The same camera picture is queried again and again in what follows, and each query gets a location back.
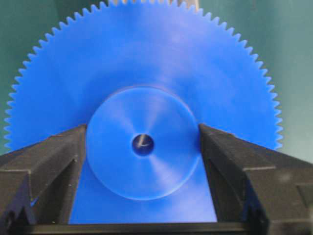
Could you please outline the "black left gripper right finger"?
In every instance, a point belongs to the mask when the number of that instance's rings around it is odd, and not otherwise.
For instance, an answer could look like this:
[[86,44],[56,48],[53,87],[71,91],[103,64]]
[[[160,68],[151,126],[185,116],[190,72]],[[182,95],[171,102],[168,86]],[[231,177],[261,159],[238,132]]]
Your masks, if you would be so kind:
[[313,165],[199,125],[201,155],[220,222],[254,228],[313,225]]

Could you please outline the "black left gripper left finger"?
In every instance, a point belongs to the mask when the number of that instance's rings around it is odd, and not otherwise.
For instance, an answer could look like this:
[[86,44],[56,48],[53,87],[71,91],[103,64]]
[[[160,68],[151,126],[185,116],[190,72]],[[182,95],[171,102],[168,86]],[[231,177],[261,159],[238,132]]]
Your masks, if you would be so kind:
[[86,158],[86,125],[0,157],[0,226],[67,224]]

